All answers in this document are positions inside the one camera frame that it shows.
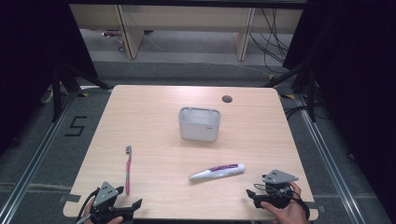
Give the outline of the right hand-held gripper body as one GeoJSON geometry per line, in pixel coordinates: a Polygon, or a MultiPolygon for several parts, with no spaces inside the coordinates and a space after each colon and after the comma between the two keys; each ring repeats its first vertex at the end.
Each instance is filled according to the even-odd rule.
{"type": "Polygon", "coordinates": [[[293,195],[290,182],[297,181],[298,177],[274,169],[267,175],[262,176],[265,195],[261,195],[259,200],[264,200],[274,207],[283,209],[290,203],[293,195]]]}

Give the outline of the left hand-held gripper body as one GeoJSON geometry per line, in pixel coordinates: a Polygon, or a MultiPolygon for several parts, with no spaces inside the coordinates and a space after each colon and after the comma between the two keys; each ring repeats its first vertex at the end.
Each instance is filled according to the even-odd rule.
{"type": "Polygon", "coordinates": [[[127,207],[116,208],[114,206],[118,196],[115,188],[108,182],[104,182],[92,203],[90,221],[93,224],[107,224],[116,217],[122,217],[124,222],[132,221],[133,215],[125,213],[127,207]]]}

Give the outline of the white and purple toothpaste tube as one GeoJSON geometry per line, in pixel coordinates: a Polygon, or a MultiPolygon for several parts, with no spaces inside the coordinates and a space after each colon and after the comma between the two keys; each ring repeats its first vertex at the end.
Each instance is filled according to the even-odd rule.
{"type": "Polygon", "coordinates": [[[244,173],[245,170],[246,170],[246,165],[243,163],[221,165],[191,175],[190,180],[203,179],[203,178],[221,178],[229,175],[239,175],[244,173]]]}

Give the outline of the person's right hand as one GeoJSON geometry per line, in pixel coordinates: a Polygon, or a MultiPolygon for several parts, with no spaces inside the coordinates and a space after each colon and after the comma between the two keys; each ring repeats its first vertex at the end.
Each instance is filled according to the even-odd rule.
{"type": "Polygon", "coordinates": [[[275,216],[272,224],[308,224],[305,210],[294,200],[284,209],[276,208],[267,202],[261,202],[261,206],[275,216]]]}

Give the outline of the pink toothbrush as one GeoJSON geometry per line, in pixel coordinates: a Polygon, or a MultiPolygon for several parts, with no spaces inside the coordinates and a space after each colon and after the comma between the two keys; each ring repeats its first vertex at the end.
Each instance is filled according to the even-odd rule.
{"type": "Polygon", "coordinates": [[[126,154],[128,156],[126,165],[125,165],[125,171],[126,171],[126,177],[125,177],[125,191],[126,195],[130,195],[130,168],[131,168],[131,161],[132,161],[132,147],[127,146],[126,147],[126,154]]]}

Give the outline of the white plastic holder box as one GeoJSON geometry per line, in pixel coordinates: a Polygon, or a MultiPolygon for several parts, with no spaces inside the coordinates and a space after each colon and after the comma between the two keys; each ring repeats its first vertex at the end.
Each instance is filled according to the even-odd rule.
{"type": "Polygon", "coordinates": [[[185,106],[179,110],[180,136],[187,140],[215,142],[221,113],[217,109],[185,106]]]}

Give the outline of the black metal stand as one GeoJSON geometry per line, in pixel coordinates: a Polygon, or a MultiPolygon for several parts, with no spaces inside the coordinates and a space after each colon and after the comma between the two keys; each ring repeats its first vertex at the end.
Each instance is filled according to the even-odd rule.
{"type": "Polygon", "coordinates": [[[291,87],[294,93],[301,92],[304,88],[307,88],[307,113],[308,117],[311,118],[313,122],[315,122],[315,74],[307,62],[302,62],[293,69],[289,70],[289,72],[271,80],[267,84],[264,84],[263,87],[273,88],[277,84],[280,84],[293,76],[296,76],[291,87]]]}
{"type": "Polygon", "coordinates": [[[64,104],[61,99],[61,85],[64,85],[69,94],[81,91],[81,87],[79,86],[76,77],[82,77],[104,90],[113,89],[113,86],[100,80],[96,73],[86,73],[71,64],[57,63],[54,66],[53,75],[51,77],[53,93],[53,121],[57,120],[63,112],[64,104]]]}

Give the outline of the black curtain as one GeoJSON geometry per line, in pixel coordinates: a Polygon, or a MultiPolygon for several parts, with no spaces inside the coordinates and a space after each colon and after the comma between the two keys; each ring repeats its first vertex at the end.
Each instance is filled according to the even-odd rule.
{"type": "Polygon", "coordinates": [[[396,0],[344,0],[316,59],[317,83],[346,145],[396,222],[396,0]]]}
{"type": "Polygon", "coordinates": [[[96,75],[69,2],[0,0],[0,156],[61,65],[96,75]]]}

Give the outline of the light wooden desk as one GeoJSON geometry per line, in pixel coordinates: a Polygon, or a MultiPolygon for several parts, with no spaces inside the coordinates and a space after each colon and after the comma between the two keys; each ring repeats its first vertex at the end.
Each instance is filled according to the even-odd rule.
{"type": "Polygon", "coordinates": [[[160,7],[72,4],[80,29],[119,30],[127,57],[134,59],[146,31],[232,33],[236,57],[243,61],[251,33],[292,35],[300,9],[258,7],[160,7]]]}

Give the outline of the metal floor rail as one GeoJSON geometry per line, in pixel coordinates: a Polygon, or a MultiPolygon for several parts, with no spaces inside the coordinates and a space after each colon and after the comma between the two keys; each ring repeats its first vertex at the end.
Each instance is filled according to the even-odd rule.
{"type": "Polygon", "coordinates": [[[30,159],[27,167],[25,168],[21,178],[19,179],[19,181],[16,183],[15,187],[11,191],[5,204],[1,207],[0,224],[9,224],[14,214],[16,213],[26,191],[29,188],[30,183],[35,177],[35,174],[39,166],[41,165],[47,152],[49,151],[50,145],[55,139],[55,136],[59,131],[61,125],[63,124],[66,113],[68,112],[71,104],[74,102],[76,97],[77,97],[76,92],[71,92],[65,97],[63,106],[61,107],[60,114],[58,115],[57,119],[55,119],[50,124],[35,154],[33,155],[32,159],[30,159]]]}
{"type": "Polygon", "coordinates": [[[304,122],[307,126],[308,131],[310,132],[315,145],[318,149],[318,153],[322,158],[326,170],[329,173],[330,179],[337,191],[337,194],[346,209],[346,213],[349,216],[349,219],[352,224],[366,224],[366,220],[363,217],[359,205],[353,196],[350,187],[347,185],[341,171],[333,159],[331,152],[318,129],[317,123],[314,121],[315,116],[310,115],[307,109],[304,109],[302,112],[302,116],[304,118],[304,122]]]}

